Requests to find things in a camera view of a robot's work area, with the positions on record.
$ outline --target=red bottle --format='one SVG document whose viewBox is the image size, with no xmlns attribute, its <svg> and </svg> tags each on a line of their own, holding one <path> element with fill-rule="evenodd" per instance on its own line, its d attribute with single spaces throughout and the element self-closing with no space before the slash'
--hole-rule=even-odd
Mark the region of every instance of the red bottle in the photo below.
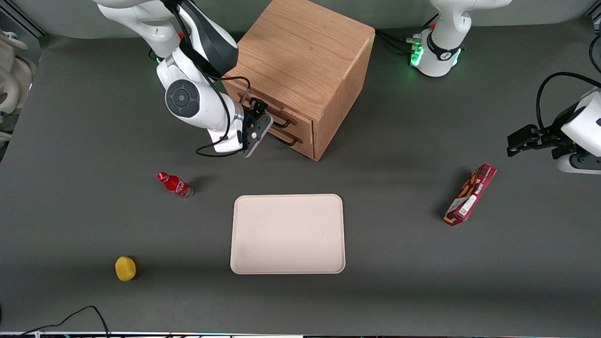
<svg viewBox="0 0 601 338">
<path fill-rule="evenodd" d="M 180 178 L 177 176 L 169 176 L 161 171 L 156 178 L 163 182 L 167 190 L 183 197 L 184 199 L 190 198 L 192 195 L 194 195 L 194 189 L 192 189 L 188 183 L 180 180 Z"/>
</svg>

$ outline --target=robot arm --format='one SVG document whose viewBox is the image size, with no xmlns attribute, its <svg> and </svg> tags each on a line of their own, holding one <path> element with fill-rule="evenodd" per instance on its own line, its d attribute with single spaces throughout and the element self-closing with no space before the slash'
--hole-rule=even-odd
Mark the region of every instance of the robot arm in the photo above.
<svg viewBox="0 0 601 338">
<path fill-rule="evenodd" d="M 223 157 L 240 152 L 249 157 L 253 153 L 273 124 L 273 118 L 264 113 L 263 102 L 253 99 L 245 109 L 213 84 L 234 68 L 238 60 L 236 42 L 226 30 L 191 0 L 94 1 L 105 16 L 132 28 L 158 56 L 166 56 L 157 66 L 157 74 L 165 87 L 167 108 L 180 120 L 207 129 L 212 140 L 197 150 L 199 155 Z M 173 16 L 182 26 L 183 40 L 167 21 Z M 200 153 L 211 146 L 218 153 L 228 154 Z"/>
<path fill-rule="evenodd" d="M 571 73 L 556 73 L 544 83 L 558 74 L 571 76 Z M 585 94 L 579 102 L 560 113 L 548 127 L 541 128 L 529 124 L 509 135 L 507 155 L 513 157 L 526 150 L 553 147 L 551 154 L 553 159 L 557 160 L 559 170 L 566 173 L 601 174 L 599 91 L 600 89 L 596 88 Z"/>
<path fill-rule="evenodd" d="M 432 77 L 446 75 L 461 53 L 460 46 L 472 27 L 468 11 L 499 8 L 512 0 L 430 0 L 438 10 L 436 28 L 426 28 L 413 37 L 419 39 L 419 48 L 411 65 Z"/>
<path fill-rule="evenodd" d="M 0 123 L 6 115 L 20 113 L 37 69 L 19 56 L 28 47 L 17 38 L 15 33 L 0 30 L 0 94 L 6 95 L 0 103 Z"/>
</svg>

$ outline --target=bottle label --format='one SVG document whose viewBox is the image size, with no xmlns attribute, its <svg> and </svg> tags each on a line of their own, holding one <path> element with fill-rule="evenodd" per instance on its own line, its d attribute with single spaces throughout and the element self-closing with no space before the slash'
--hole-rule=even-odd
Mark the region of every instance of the bottle label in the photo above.
<svg viewBox="0 0 601 338">
<path fill-rule="evenodd" d="M 186 197 L 188 196 L 189 192 L 190 186 L 186 184 L 186 182 L 179 180 L 179 182 L 177 182 L 177 187 L 175 188 L 174 193 L 178 194 L 179 196 Z"/>
</svg>

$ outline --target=yellow sponge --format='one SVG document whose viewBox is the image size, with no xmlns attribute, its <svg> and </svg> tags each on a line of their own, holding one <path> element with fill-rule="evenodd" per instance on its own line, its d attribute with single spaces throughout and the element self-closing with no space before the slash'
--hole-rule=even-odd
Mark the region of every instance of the yellow sponge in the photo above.
<svg viewBox="0 0 601 338">
<path fill-rule="evenodd" d="M 121 256 L 115 263 L 115 272 L 120 281 L 130 281 L 136 275 L 136 263 L 127 256 Z"/>
</svg>

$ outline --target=green led light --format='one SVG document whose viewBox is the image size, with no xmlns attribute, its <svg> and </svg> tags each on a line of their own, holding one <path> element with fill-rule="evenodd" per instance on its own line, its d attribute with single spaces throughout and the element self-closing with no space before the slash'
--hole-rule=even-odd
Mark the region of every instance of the green led light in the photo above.
<svg viewBox="0 0 601 338">
<path fill-rule="evenodd" d="M 424 48 L 420 46 L 417 51 L 413 52 L 413 55 L 411 56 L 411 64 L 417 67 L 421 61 L 422 55 L 424 55 Z"/>
<path fill-rule="evenodd" d="M 455 57 L 455 61 L 453 61 L 454 66 L 457 64 L 457 61 L 459 61 L 459 54 L 461 54 L 461 48 L 457 51 L 457 56 Z"/>
</svg>

